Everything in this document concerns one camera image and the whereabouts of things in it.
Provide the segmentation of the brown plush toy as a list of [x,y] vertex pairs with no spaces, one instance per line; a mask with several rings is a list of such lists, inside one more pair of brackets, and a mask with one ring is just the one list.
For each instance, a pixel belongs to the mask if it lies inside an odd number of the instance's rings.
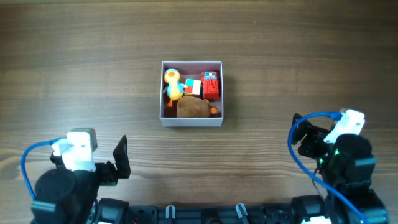
[[184,96],[177,103],[178,118],[210,118],[218,112],[208,100],[194,96]]

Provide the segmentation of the yellow duck toy blue hat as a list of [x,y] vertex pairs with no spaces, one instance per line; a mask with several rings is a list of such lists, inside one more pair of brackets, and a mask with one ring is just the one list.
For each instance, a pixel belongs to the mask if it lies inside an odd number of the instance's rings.
[[166,93],[170,99],[167,103],[169,108],[172,107],[174,101],[181,99],[185,94],[187,85],[181,84],[179,80],[180,72],[178,70],[170,68],[165,71],[164,82],[166,82],[168,86],[164,88],[163,93]]

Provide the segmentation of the multicoloured puzzle cube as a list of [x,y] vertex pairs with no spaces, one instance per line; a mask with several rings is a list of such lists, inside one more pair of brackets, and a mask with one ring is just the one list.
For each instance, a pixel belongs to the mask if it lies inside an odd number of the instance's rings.
[[200,97],[201,93],[201,80],[186,79],[185,80],[185,96]]

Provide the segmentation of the red toy fire truck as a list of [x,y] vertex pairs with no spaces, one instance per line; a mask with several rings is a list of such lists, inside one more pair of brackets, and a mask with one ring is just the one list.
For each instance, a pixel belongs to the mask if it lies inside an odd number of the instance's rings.
[[207,100],[217,100],[220,97],[220,82],[217,71],[204,71],[201,73],[202,94]]

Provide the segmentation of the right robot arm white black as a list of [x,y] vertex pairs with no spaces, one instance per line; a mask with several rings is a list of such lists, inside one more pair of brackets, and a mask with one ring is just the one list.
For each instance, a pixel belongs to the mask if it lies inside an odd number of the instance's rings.
[[360,135],[364,114],[352,109],[295,114],[287,146],[292,159],[327,196],[295,199],[300,223],[389,223],[371,189],[376,166],[371,143]]

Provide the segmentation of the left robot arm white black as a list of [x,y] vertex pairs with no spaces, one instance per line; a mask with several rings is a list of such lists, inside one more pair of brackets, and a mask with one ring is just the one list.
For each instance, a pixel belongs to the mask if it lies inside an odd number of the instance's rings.
[[72,171],[61,156],[52,153],[50,160],[56,168],[42,174],[36,182],[32,223],[127,223],[128,202],[97,200],[101,186],[115,186],[118,180],[130,176],[126,136],[115,147],[113,157],[115,164],[108,161],[96,163],[94,171]]

